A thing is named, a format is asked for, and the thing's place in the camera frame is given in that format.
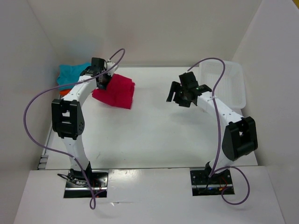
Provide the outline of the orange t shirt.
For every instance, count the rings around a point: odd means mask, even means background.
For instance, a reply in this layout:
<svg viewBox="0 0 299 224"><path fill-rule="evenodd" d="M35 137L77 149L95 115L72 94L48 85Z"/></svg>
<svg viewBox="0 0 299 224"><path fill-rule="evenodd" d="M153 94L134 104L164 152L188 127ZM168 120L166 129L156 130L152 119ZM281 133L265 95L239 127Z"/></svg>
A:
<svg viewBox="0 0 299 224"><path fill-rule="evenodd" d="M70 91L71 91L70 89L61 90L61 91L59 92L59 94L60 94L61 96L65 96L65 95L67 95Z"/></svg>

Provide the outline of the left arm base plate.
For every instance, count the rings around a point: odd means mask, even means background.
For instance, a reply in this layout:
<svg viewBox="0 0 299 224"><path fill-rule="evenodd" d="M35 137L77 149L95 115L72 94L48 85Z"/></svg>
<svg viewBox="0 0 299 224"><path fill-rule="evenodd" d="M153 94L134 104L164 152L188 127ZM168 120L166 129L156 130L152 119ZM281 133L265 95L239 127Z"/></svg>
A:
<svg viewBox="0 0 299 224"><path fill-rule="evenodd" d="M66 180L64 189L64 198L91 198L92 194L88 187L88 184L84 178L75 179L71 178L71 175L61 175ZM108 186L108 171L107 170L96 170L92 173L90 180L91 187L96 198L107 197L107 186Z"/></svg>

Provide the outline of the pink t shirt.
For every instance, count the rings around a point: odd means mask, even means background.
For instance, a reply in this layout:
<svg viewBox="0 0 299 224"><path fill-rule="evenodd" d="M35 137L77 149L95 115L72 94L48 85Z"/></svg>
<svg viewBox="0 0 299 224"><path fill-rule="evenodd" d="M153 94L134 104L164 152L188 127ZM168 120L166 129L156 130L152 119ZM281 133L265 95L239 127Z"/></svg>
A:
<svg viewBox="0 0 299 224"><path fill-rule="evenodd" d="M131 109L135 83L132 79L114 73L106 90L95 89L92 97L109 106Z"/></svg>

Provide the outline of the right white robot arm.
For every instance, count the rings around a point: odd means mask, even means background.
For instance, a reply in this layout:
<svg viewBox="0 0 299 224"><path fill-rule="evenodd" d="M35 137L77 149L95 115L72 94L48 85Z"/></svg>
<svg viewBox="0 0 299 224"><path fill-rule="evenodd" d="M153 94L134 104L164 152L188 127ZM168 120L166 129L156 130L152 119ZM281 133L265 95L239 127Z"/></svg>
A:
<svg viewBox="0 0 299 224"><path fill-rule="evenodd" d="M215 96L214 89L199 85L193 72L186 72L179 79L171 83L166 101L182 107L194 104L216 118L219 140L216 157L205 167L206 181L216 183L224 170L258 148L256 123L252 117L234 112Z"/></svg>

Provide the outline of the teal t shirt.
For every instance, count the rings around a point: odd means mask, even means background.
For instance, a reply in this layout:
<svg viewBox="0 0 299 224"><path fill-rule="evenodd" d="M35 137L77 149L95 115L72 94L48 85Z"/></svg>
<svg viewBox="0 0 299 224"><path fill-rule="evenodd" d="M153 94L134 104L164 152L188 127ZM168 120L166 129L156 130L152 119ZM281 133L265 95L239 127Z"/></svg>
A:
<svg viewBox="0 0 299 224"><path fill-rule="evenodd" d="M81 72L90 65L90 63L83 63L78 65L59 65L59 75L57 77L57 84L60 86L59 90L63 91L67 89L72 89L74 85L66 85L77 83Z"/></svg>

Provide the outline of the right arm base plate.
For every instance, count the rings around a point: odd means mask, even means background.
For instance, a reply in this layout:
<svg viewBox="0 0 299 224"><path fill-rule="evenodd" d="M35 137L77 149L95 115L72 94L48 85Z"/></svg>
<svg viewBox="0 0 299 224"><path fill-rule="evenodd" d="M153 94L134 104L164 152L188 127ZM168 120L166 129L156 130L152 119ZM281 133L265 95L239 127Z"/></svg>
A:
<svg viewBox="0 0 299 224"><path fill-rule="evenodd" d="M216 174L211 180L203 168L191 169L191 185L193 196L234 195L234 187L229 170Z"/></svg>

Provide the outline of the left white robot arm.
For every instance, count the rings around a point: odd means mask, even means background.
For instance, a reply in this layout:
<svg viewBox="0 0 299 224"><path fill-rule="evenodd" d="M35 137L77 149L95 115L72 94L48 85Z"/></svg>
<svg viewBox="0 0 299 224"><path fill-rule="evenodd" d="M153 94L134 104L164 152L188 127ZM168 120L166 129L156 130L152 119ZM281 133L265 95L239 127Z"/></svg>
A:
<svg viewBox="0 0 299 224"><path fill-rule="evenodd" d="M51 103L52 128L70 154L71 169L67 179L86 187L93 182L92 168L82 141L85 120L81 106L96 88L106 89L117 65L110 60L92 58L91 65L79 76L78 84L61 99Z"/></svg>

